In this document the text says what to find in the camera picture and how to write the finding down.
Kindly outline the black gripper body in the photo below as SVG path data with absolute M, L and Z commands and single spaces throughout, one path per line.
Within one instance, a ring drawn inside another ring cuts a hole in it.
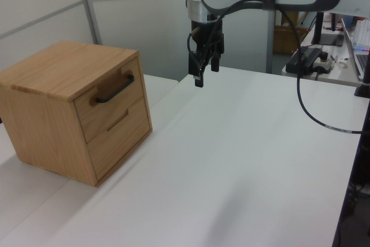
M 193 35 L 193 41 L 196 43 L 197 52 L 203 52 L 204 47 L 211 35 L 211 32 L 216 25 L 216 22 L 211 23 L 199 23 L 196 21 L 191 21 L 191 30 L 193 31 L 197 27 L 199 27 L 199 31 Z M 215 32 L 213 33 L 213 37 L 211 39 L 211 43 L 217 43 L 216 47 L 220 52 L 224 51 L 224 35 L 223 35 L 223 22 L 220 21 L 218 23 Z

